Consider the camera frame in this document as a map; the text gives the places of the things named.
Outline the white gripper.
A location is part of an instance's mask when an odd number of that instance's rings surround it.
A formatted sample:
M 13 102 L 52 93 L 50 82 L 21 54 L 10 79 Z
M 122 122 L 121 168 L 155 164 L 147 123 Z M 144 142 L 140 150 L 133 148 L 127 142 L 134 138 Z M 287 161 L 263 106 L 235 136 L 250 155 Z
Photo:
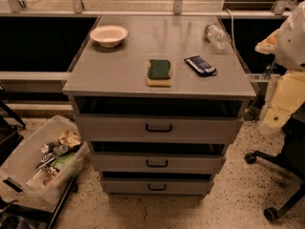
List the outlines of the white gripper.
M 291 114 L 305 102 L 305 73 L 287 71 L 277 81 L 270 108 L 259 115 L 258 130 L 263 135 L 279 132 Z

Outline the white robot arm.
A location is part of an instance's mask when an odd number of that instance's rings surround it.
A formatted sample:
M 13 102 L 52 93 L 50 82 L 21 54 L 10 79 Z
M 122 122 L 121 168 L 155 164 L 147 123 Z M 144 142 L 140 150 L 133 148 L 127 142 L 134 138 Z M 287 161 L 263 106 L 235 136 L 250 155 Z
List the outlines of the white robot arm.
M 268 135 L 279 131 L 305 102 L 305 2 L 254 49 L 273 54 L 274 62 L 286 69 L 268 84 L 259 116 L 259 131 Z

